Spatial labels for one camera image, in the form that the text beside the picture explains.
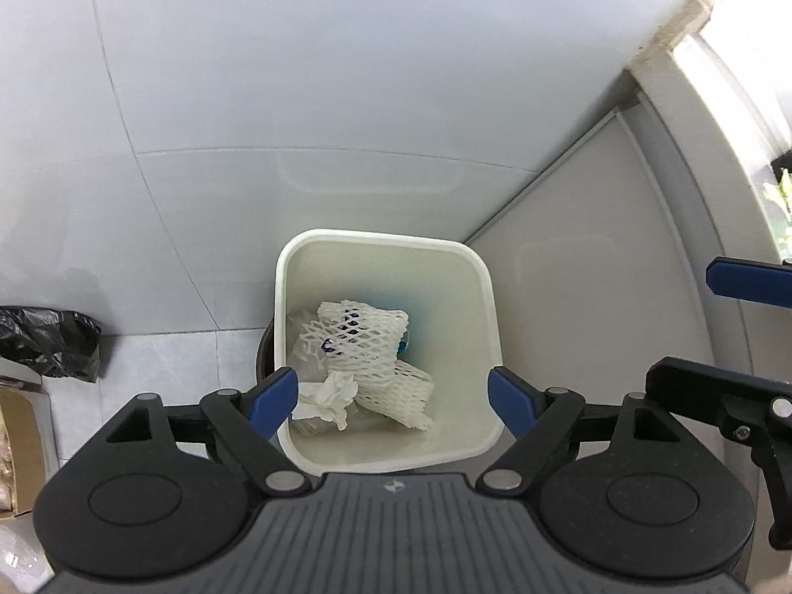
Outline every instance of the logo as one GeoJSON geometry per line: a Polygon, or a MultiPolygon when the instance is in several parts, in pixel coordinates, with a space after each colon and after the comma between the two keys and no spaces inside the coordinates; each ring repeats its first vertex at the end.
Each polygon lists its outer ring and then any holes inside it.
{"type": "Polygon", "coordinates": [[[383,488],[385,488],[386,491],[389,491],[392,494],[396,495],[400,491],[407,489],[407,485],[405,485],[404,482],[402,482],[401,480],[397,480],[396,478],[394,478],[390,482],[386,482],[383,485],[383,488]]]}

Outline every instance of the tiled floor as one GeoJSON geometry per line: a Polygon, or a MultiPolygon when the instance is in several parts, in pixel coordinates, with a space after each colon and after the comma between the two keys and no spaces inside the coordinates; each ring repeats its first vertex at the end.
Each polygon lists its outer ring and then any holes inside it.
{"type": "MultiPolygon", "coordinates": [[[[45,378],[58,458],[66,461],[133,396],[160,394],[165,404],[195,404],[218,388],[247,391],[256,383],[263,330],[130,335],[103,338],[96,384],[45,378]]],[[[203,454],[203,445],[180,445],[203,454]]]]}

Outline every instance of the black plastic bag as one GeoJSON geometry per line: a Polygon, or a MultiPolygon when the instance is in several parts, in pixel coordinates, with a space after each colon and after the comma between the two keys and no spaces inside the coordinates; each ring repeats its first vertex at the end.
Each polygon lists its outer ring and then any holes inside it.
{"type": "Polygon", "coordinates": [[[93,319],[74,310],[0,306],[0,357],[39,375],[96,382],[100,334],[93,319]]]}

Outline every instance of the white mesh packaging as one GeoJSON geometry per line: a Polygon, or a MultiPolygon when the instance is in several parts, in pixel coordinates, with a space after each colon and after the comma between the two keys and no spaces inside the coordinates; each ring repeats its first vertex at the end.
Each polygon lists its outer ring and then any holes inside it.
{"type": "Polygon", "coordinates": [[[319,319],[327,329],[329,341],[322,350],[330,371],[354,373],[361,386],[377,387],[393,379],[407,313],[359,301],[325,301],[319,306],[319,319]]]}
{"type": "Polygon", "coordinates": [[[406,427],[426,431],[433,424],[425,411],[434,388],[435,383],[429,373],[398,359],[389,383],[379,387],[358,383],[355,401],[363,408],[387,415],[406,427]]]}

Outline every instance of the gray ribbed panel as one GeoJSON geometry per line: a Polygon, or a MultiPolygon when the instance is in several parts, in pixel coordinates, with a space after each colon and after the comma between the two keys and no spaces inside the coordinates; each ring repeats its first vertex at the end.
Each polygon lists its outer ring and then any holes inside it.
{"type": "Polygon", "coordinates": [[[590,573],[557,553],[518,502],[453,474],[332,475],[315,494],[269,503],[230,553],[148,585],[63,573],[45,594],[738,594],[730,577],[652,589],[590,573]]]}

